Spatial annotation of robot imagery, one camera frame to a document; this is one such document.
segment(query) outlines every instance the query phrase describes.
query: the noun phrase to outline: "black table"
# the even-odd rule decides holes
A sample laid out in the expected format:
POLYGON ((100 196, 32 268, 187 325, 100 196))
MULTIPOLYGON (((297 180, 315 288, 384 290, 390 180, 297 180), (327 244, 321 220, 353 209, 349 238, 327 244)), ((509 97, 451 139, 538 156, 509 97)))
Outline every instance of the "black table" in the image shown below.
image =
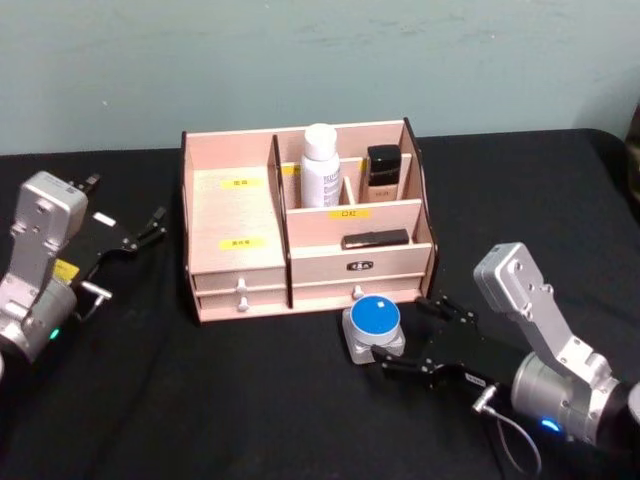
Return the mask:
MULTIPOLYGON (((434 294, 525 346, 471 276, 495 243, 523 241, 574 332, 618 376, 639 380, 640 230, 623 193, 622 144, 584 130, 420 144, 441 251, 434 294)), ((180 167, 177 149, 0 158, 2 269, 18 185, 40 169, 99 172, 94 208, 134 228, 167 205, 171 226, 163 244, 94 277, 116 297, 93 320, 63 329, 33 368, 2 382, 0 478, 499 478, 473 399, 351 365, 336 312, 196 325, 182 274, 180 167)), ((402 313, 415 350, 432 327, 412 305, 402 313)), ((629 473, 624 459, 532 433, 548 478, 629 473)), ((499 456, 507 478, 519 478, 499 456)))

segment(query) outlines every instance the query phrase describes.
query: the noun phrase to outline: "white bottle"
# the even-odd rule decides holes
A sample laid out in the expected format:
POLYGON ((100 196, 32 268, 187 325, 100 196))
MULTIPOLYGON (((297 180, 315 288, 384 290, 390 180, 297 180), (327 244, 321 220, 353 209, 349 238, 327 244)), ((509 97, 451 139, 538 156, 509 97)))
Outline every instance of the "white bottle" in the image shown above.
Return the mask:
POLYGON ((304 132, 304 155, 300 171, 302 206, 333 207, 340 201, 338 133, 331 125, 316 123, 304 132))

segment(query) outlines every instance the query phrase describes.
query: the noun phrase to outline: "drawer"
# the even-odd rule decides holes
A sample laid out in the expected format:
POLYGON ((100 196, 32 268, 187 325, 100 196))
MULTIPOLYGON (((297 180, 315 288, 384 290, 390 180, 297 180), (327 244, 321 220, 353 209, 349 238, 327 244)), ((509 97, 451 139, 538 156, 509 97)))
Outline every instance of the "drawer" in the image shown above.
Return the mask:
POLYGON ((194 275, 196 291, 235 290, 238 280, 244 280, 246 287, 274 285, 286 288, 287 280, 284 268, 262 268, 256 270, 242 270, 234 272, 205 273, 194 275))
POLYGON ((387 278, 363 278, 357 281, 320 282, 293 286, 293 303, 316 298, 341 297, 345 300, 357 300, 358 287, 362 294, 392 292, 399 290, 417 290, 424 274, 399 275, 387 278))
POLYGON ((411 244, 320 255, 296 253, 291 259, 292 283, 424 274, 430 252, 431 244, 411 244))
POLYGON ((198 298, 202 309, 233 308, 238 312, 249 312, 252 305, 283 305, 287 304, 286 288, 277 290, 249 291, 245 294, 223 293, 204 295, 198 298))

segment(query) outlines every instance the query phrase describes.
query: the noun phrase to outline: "yellow sticker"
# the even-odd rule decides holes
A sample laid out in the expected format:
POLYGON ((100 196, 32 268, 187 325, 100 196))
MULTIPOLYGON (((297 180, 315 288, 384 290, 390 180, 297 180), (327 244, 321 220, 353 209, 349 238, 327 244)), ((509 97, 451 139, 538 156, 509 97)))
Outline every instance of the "yellow sticker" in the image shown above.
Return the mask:
POLYGON ((333 212, 329 212, 329 218, 369 218, 371 216, 371 211, 368 208, 363 208, 361 210, 336 210, 333 212))
POLYGON ((300 175, 300 165, 285 165, 282 167, 283 175, 300 175))
POLYGON ((239 248, 261 248, 266 245, 266 241, 263 237, 246 237, 246 238, 231 238, 228 240, 221 240, 218 244, 220 250, 236 250, 239 248))
POLYGON ((71 283, 79 271, 78 267, 63 260, 56 260, 53 267, 53 274, 64 283, 71 283))
POLYGON ((220 186, 225 189, 229 188, 251 188, 251 187, 261 187, 262 186, 261 178, 234 178, 230 180, 221 180, 220 186))

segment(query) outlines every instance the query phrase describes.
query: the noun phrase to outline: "light blue wall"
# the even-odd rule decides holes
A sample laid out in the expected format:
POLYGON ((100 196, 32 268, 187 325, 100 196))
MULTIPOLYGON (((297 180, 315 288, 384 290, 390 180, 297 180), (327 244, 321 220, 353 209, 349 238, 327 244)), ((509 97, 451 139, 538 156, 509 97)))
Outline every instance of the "light blue wall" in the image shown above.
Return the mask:
POLYGON ((0 153, 408 116, 623 135, 639 0, 0 0, 0 153))

